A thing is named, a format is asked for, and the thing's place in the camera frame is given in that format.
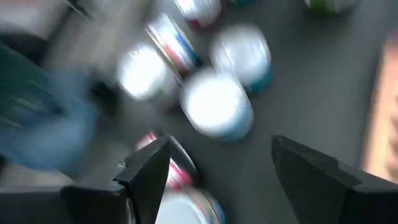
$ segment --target teal label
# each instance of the teal label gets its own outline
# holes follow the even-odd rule
[[[272,69],[271,67],[269,67],[260,80],[249,86],[248,92],[258,93],[259,91],[267,88],[271,84],[271,80],[272,80]]]

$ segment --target white paint can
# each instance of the white paint can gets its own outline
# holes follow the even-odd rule
[[[210,47],[210,59],[216,70],[233,74],[249,92],[259,92],[271,82],[271,53],[257,27],[222,30]]]
[[[183,87],[180,104],[198,132],[221,141],[237,141],[249,132],[253,110],[235,77],[205,68]]]
[[[119,84],[132,98],[169,109],[178,103],[180,80],[156,49],[139,44],[124,55],[118,69]]]

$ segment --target paint can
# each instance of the paint can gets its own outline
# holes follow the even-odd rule
[[[338,14],[359,4],[359,0],[304,0],[304,2],[309,9],[320,14]]]
[[[194,29],[212,25],[221,14],[220,0],[174,0],[186,22]]]
[[[118,76],[121,88],[137,101],[166,110],[178,103],[179,77],[149,44],[141,43],[123,56]]]
[[[271,53],[257,27],[236,25],[222,30],[211,44],[210,58],[216,70],[236,76],[248,92],[257,93],[271,82]]]
[[[187,80],[180,104],[193,127],[220,141],[237,141],[250,130],[251,104],[238,80],[205,68]]]
[[[220,205],[209,194],[195,189],[165,193],[156,224],[225,224]]]
[[[149,145],[155,141],[158,136],[163,136],[162,131],[150,131],[136,145],[136,150]],[[197,180],[197,168],[191,157],[188,155],[182,145],[170,136],[174,147],[171,151],[169,164],[169,174],[166,181],[166,189],[180,190],[184,187],[192,186]]]
[[[201,66],[192,44],[166,14],[159,15],[147,26],[146,31],[182,78]]]

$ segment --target blue label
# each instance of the blue label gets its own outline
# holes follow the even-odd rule
[[[201,61],[198,58],[198,56],[196,55],[195,51],[193,51],[193,49],[191,48],[191,46],[189,45],[189,43],[183,38],[183,36],[178,33],[175,36],[176,40],[180,43],[180,45],[182,46],[183,49],[185,49],[185,51],[187,52],[188,56],[191,58],[193,64],[196,67],[201,66]]]
[[[256,83],[252,84],[249,88],[248,91],[251,93],[258,93],[259,91],[267,88],[272,80],[272,69],[269,67],[267,69],[267,72],[264,74],[264,76],[258,80]]]

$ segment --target white lid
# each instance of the white lid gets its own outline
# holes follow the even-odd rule
[[[236,75],[244,86],[260,79],[271,64],[264,35],[250,25],[223,30],[212,43],[210,57],[216,69]]]
[[[155,224],[208,224],[206,216],[185,194],[165,194]]]
[[[118,73],[121,86],[132,97],[146,100],[162,88],[173,71],[152,46],[141,44],[123,57]]]
[[[221,11],[220,0],[174,0],[184,17],[188,19],[214,18]]]
[[[244,90],[230,74],[206,68],[187,82],[182,108],[199,132],[219,135],[236,122],[244,100]]]

